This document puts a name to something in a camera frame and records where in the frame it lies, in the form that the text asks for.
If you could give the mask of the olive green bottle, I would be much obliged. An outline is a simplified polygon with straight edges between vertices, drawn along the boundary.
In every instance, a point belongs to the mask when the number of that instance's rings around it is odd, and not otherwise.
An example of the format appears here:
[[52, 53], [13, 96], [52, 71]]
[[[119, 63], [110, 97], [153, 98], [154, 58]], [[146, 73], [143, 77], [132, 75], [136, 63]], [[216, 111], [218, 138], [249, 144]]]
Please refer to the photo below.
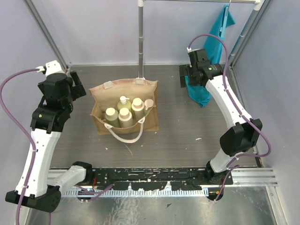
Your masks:
[[106, 122], [115, 128], [120, 128], [118, 115], [119, 115], [118, 111], [115, 110], [114, 108], [112, 107], [107, 108], [105, 111]]

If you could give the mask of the green bottle white cap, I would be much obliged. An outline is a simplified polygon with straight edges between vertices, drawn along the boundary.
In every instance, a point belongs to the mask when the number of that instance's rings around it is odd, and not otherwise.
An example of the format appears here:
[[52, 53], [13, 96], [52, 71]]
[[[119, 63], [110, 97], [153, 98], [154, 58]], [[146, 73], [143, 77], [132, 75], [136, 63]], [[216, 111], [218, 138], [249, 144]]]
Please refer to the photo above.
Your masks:
[[122, 108], [127, 108], [132, 113], [132, 103], [129, 101], [129, 98], [125, 96], [120, 97], [120, 101], [117, 104], [118, 111]]

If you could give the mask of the green pump dispenser bottle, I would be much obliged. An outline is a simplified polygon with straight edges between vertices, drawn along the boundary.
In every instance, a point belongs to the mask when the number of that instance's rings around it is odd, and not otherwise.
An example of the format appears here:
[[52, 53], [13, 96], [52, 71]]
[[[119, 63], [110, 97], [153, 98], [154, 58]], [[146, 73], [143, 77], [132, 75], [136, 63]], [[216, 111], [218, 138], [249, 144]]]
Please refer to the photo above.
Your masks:
[[154, 106], [154, 101], [152, 99], [146, 99], [144, 102], [144, 115], [146, 116], [149, 110]]

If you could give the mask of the cream short bottle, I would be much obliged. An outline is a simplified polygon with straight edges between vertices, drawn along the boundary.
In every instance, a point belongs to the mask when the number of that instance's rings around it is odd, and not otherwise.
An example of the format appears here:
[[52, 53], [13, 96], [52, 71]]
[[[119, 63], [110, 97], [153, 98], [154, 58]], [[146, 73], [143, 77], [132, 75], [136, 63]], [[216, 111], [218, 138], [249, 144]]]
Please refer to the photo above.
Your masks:
[[120, 109], [118, 117], [121, 128], [133, 126], [132, 113], [127, 108]]

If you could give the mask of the cream labelled tall bottle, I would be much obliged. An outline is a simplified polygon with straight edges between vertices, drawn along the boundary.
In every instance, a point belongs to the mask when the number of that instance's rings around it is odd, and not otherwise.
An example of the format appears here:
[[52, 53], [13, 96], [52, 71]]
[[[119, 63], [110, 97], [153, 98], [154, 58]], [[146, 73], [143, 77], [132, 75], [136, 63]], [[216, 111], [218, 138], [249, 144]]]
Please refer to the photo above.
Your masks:
[[131, 108], [136, 120], [140, 120], [144, 117], [144, 102], [140, 98], [135, 98], [132, 102]]

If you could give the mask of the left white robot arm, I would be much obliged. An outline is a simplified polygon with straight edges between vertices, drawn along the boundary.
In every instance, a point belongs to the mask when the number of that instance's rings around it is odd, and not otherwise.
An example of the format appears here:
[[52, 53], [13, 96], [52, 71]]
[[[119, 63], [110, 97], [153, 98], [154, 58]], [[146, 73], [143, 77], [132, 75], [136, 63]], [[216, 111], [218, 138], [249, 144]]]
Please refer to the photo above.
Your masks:
[[85, 96], [86, 91], [76, 71], [70, 75], [63, 72], [47, 75], [38, 87], [43, 97], [32, 114], [32, 141], [25, 168], [17, 187], [6, 193], [5, 200], [52, 213], [62, 194], [72, 186], [78, 183], [88, 186], [94, 180], [92, 165], [77, 161], [62, 175], [47, 181], [53, 152], [73, 111], [73, 102]]

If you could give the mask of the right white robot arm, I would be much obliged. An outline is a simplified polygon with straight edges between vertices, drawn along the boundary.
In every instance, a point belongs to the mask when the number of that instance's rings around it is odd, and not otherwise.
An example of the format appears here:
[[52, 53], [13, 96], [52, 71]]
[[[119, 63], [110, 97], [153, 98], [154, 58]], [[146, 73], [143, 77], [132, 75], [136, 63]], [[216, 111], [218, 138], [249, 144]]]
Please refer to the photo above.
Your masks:
[[190, 63], [180, 66], [180, 86], [204, 87], [215, 99], [228, 128], [219, 139], [219, 152], [205, 168], [206, 180], [215, 185], [225, 177], [233, 159], [256, 145], [263, 125], [245, 111], [223, 75], [225, 70], [220, 64], [211, 64], [205, 49], [187, 52]]

